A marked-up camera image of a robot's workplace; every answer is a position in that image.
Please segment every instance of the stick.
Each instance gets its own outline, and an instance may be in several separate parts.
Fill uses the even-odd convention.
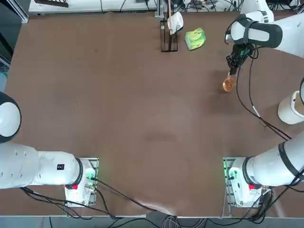
[[[168,0],[169,6],[169,26],[170,26],[170,35],[172,35],[172,18],[171,18],[171,0]]]

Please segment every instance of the orange object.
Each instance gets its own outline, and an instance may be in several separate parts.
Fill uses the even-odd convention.
[[[230,75],[226,77],[226,79],[223,82],[223,89],[226,92],[230,92],[233,90],[233,88],[236,86],[236,80],[235,80],[235,75]]]

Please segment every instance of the black band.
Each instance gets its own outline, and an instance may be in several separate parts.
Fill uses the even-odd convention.
[[[304,176],[300,175],[299,171],[293,166],[293,164],[290,162],[289,158],[287,157],[286,151],[285,151],[285,142],[279,144],[279,154],[280,157],[286,166],[286,168],[295,176],[299,176],[298,178],[300,180],[304,180]]]
[[[269,20],[268,20],[268,15],[267,15],[267,12],[266,11],[260,11],[263,15],[263,20],[264,20],[264,23],[268,23]]]
[[[243,170],[243,176],[244,176],[244,179],[246,181],[247,184],[255,184],[254,182],[252,182],[252,180],[249,178],[249,175],[247,173],[247,163],[249,161],[249,159],[252,158],[251,157],[246,157],[244,162],[243,162],[243,167],[242,167],[242,170]]]
[[[78,175],[78,177],[76,178],[76,180],[74,181],[73,184],[66,184],[67,189],[72,189],[73,185],[78,185],[80,183],[81,179],[82,179],[82,174],[84,173],[84,167],[83,167],[80,159],[79,158],[75,158],[75,159],[79,164],[79,175]]]
[[[257,23],[257,21],[255,20],[251,20],[248,22],[248,24],[246,24],[246,27],[245,27],[245,31],[244,31],[244,36],[243,36],[243,39],[244,39],[244,43],[247,44],[248,43],[248,30],[250,29],[251,25],[253,23]]]
[[[303,85],[303,83],[304,83],[304,77],[302,78],[302,81],[301,81],[301,83],[300,83],[300,98],[301,98],[301,101],[302,101],[302,103],[303,103],[303,105],[304,105],[304,97],[302,97],[301,96],[301,88],[302,88],[302,85]]]
[[[5,103],[5,102],[13,103],[18,108],[19,113],[20,113],[20,124],[19,124],[19,127],[18,127],[17,131],[13,135],[6,137],[6,136],[3,136],[3,135],[0,134],[0,143],[6,143],[6,142],[12,140],[15,137],[15,135],[18,133],[18,131],[21,127],[21,119],[22,119],[21,111],[20,111],[20,108],[19,108],[17,102],[13,98],[11,98],[10,96],[6,95],[5,93],[0,92],[0,105]]]

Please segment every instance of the white cylinder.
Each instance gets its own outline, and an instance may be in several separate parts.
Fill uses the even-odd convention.
[[[296,124],[304,121],[304,105],[301,102],[299,91],[285,98],[279,105],[279,118],[287,124]]]
[[[29,185],[39,169],[37,151],[15,143],[0,144],[0,189]]]
[[[287,141],[285,151],[292,165],[301,172],[304,167],[304,133]],[[266,186],[286,185],[295,178],[283,163],[278,146],[250,158],[247,173],[253,182]]]
[[[31,185],[66,185],[79,176],[79,163],[66,152],[39,151],[39,170]]]

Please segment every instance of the sticker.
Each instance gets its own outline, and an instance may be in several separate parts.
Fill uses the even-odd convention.
[[[65,165],[64,164],[58,164],[57,165],[57,170],[64,170],[65,169]]]

